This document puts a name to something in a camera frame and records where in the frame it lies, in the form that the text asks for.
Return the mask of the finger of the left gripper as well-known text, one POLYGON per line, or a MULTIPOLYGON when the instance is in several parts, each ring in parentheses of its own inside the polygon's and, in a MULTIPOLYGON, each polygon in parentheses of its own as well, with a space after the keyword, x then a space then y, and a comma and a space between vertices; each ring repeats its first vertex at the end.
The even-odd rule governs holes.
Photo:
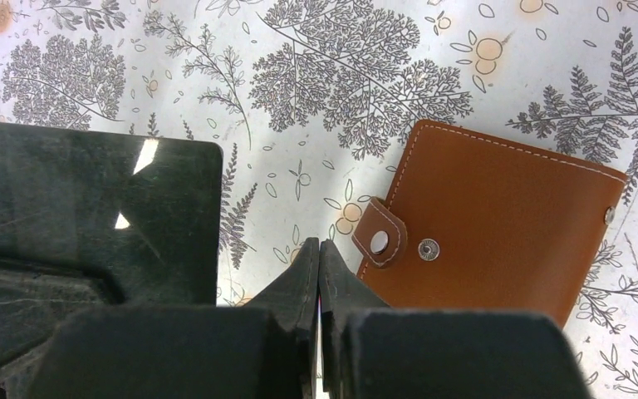
POLYGON ((0 382, 70 313, 215 304, 223 151, 0 122, 0 382))

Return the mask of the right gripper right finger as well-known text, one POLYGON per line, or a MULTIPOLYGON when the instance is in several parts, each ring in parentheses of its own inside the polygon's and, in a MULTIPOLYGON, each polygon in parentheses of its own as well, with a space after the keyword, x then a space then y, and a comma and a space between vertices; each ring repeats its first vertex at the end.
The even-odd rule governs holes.
POLYGON ((341 397, 341 335, 348 317, 363 308, 386 306, 346 266, 333 241, 321 242, 319 250, 318 294, 321 315, 323 390, 330 398, 341 397))

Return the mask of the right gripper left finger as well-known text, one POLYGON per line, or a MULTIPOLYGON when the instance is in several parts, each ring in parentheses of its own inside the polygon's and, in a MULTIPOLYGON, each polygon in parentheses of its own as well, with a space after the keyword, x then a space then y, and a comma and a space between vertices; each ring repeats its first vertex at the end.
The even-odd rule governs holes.
POLYGON ((314 398, 317 389, 320 242, 309 238, 291 265, 248 306, 268 311, 261 398, 314 398))

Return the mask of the brown leather card holder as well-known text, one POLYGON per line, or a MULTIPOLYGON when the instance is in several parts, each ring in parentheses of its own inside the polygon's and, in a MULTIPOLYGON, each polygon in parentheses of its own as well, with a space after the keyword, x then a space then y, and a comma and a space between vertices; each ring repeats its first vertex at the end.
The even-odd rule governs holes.
POLYGON ((517 309, 563 326, 626 184, 619 170, 418 121, 352 235, 394 308, 517 309))

